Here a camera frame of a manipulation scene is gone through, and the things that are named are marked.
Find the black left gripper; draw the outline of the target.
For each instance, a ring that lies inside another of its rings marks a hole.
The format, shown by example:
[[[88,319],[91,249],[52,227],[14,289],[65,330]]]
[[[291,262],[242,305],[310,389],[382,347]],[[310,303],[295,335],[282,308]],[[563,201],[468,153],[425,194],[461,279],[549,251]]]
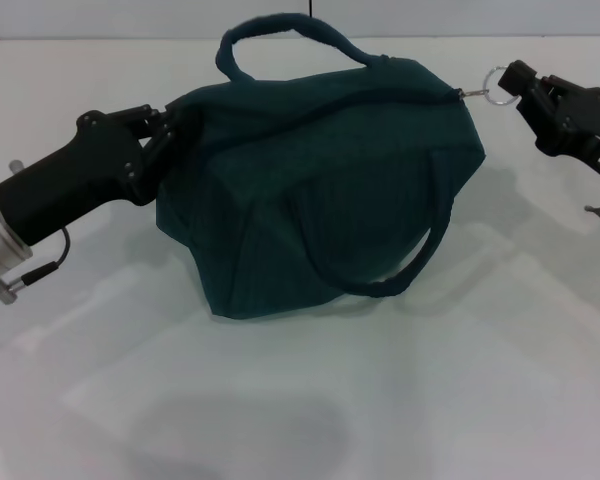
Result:
[[[167,173],[181,153],[181,116],[148,104],[110,114],[89,111],[76,127],[66,146],[0,183],[0,213],[27,246],[105,203],[150,203],[155,184],[142,176]]]

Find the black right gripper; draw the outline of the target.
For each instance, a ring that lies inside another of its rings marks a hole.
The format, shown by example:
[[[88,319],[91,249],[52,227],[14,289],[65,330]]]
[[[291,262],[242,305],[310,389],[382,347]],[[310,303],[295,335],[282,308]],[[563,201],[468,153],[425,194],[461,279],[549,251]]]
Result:
[[[582,88],[555,75],[539,77],[521,60],[505,67],[498,86],[520,96],[517,110],[550,157],[575,158],[600,175],[600,88]]]

